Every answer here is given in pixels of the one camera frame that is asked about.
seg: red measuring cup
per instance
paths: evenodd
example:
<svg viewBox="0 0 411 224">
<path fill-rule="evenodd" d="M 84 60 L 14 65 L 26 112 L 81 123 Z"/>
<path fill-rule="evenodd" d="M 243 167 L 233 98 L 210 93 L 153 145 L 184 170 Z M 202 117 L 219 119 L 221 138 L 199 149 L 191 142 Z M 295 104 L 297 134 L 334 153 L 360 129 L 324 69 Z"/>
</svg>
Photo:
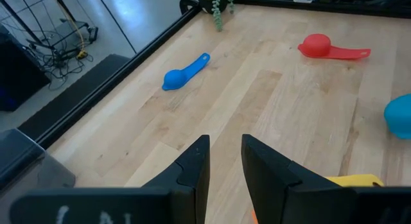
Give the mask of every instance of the red measuring cup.
<svg viewBox="0 0 411 224">
<path fill-rule="evenodd" d="M 333 58 L 341 60 L 354 60 L 368 57 L 371 49 L 347 49 L 331 45 L 331 40 L 323 34 L 308 35 L 298 50 L 307 57 Z"/>
</svg>

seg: potted plant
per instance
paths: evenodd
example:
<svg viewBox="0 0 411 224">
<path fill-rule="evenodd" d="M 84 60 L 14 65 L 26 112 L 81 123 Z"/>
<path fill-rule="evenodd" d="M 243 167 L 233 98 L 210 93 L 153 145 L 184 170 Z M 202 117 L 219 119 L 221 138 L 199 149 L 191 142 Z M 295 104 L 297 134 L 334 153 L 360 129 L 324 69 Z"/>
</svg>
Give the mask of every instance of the potted plant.
<svg viewBox="0 0 411 224">
<path fill-rule="evenodd" d="M 223 30 L 223 21 L 221 13 L 227 8 L 230 3 L 230 13 L 234 13 L 234 0 L 198 0 L 200 6 L 207 13 L 211 13 L 214 17 L 214 23 L 217 31 Z"/>
</svg>

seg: gray floor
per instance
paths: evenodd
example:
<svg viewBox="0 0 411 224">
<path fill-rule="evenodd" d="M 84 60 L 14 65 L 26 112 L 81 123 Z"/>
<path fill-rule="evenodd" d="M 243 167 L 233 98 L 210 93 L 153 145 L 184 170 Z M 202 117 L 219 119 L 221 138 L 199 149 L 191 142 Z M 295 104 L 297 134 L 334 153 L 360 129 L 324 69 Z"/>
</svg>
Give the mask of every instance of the gray floor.
<svg viewBox="0 0 411 224">
<path fill-rule="evenodd" d="M 24 2 L 22 0 L 6 1 L 32 30 L 37 30 L 36 35 L 41 36 L 40 28 Z M 49 87 L 44 87 L 15 112 L 0 112 L 0 131 L 19 126 L 107 55 L 111 53 L 127 57 L 135 55 L 100 0 L 63 1 L 76 20 L 85 21 L 91 26 L 99 27 L 97 41 L 86 47 L 86 51 L 94 57 L 94 61 L 83 61 L 85 64 L 83 71 L 78 74 L 70 74 L 61 88 L 50 90 Z M 64 14 L 55 0 L 26 0 L 26 2 L 33 10 L 43 30 L 53 29 L 53 25 L 50 22 L 45 8 L 47 8 L 55 26 L 61 24 L 59 19 L 64 18 Z M 104 2 L 117 19 L 137 52 L 181 16 L 179 0 L 104 0 Z M 25 32 L 10 28 L 10 26 L 13 26 L 22 29 L 4 8 L 0 8 L 0 21 L 22 44 L 28 45 L 26 39 L 30 37 Z M 85 29 L 82 29 L 82 35 L 88 37 Z M 79 43 L 79 41 L 79 36 L 73 35 L 68 40 L 68 45 Z M 45 49 L 39 49 L 45 53 L 48 52 Z M 71 69 L 77 67 L 76 61 L 70 61 L 69 66 Z M 62 83 L 61 80 L 54 79 L 51 84 L 51 89 L 57 88 Z"/>
</svg>

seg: gray bin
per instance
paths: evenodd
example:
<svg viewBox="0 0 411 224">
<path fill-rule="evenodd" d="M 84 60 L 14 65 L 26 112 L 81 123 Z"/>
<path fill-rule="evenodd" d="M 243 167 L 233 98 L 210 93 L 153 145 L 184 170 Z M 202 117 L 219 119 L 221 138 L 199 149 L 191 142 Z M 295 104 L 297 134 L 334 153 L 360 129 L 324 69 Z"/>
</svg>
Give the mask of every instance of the gray bin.
<svg viewBox="0 0 411 224">
<path fill-rule="evenodd" d="M 73 187 L 75 176 L 18 130 L 0 133 L 0 223 L 13 201 L 31 189 Z"/>
</svg>

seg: wooden table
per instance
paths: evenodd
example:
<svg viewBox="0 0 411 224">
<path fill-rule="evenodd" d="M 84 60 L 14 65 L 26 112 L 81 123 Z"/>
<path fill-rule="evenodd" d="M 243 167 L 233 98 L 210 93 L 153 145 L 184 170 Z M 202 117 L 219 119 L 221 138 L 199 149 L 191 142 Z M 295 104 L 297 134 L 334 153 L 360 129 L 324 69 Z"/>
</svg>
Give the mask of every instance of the wooden table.
<svg viewBox="0 0 411 224">
<path fill-rule="evenodd" d="M 411 142 L 383 118 L 390 100 L 411 93 L 408 20 L 239 5 L 223 21 L 218 33 L 210 15 L 197 15 L 49 149 L 78 187 L 143 185 L 209 134 L 207 223 L 251 223 L 245 133 L 323 176 L 411 185 Z M 297 45 L 311 33 L 371 56 L 306 58 Z M 167 71 L 203 52 L 211 61 L 187 85 L 161 89 Z"/>
</svg>

